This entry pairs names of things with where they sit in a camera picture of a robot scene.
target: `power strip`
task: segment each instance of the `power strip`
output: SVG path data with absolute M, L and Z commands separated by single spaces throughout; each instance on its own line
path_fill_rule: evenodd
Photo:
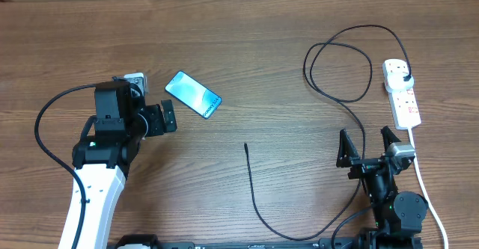
M 389 101 L 391 102 L 392 116 L 394 118 L 394 125 L 396 129 L 407 129 L 409 134 L 409 142 L 415 148 L 414 138 L 412 136 L 412 128 L 421 124 L 421 117 L 419 115 L 418 102 L 414 94 L 412 83 L 403 81 L 403 76 L 409 72 L 407 63 L 400 59 L 388 59 L 382 64 L 382 71 L 384 72 L 384 85 L 388 91 Z M 441 219 L 436 213 L 436 210 L 431 203 L 429 195 L 426 192 L 426 187 L 422 180 L 421 171 L 419 169 L 418 156 L 414 159 L 414 169 L 418 176 L 419 185 L 421 186 L 424 198 L 429 203 L 429 209 L 436 219 L 437 225 L 441 230 L 442 239 L 444 242 L 444 249 L 449 248 L 448 235 Z

